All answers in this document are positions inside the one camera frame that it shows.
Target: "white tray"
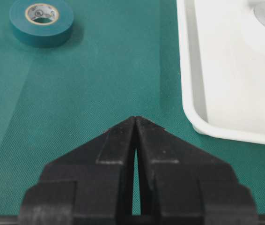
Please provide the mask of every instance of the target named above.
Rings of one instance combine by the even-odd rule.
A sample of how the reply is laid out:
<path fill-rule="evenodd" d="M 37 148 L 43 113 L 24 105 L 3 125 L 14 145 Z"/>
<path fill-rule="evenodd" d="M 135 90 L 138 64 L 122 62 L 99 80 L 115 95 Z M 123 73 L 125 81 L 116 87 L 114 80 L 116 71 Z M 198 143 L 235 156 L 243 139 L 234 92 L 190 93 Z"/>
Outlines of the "white tray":
<path fill-rule="evenodd" d="M 261 2 L 177 0 L 183 107 L 199 133 L 265 144 Z"/>

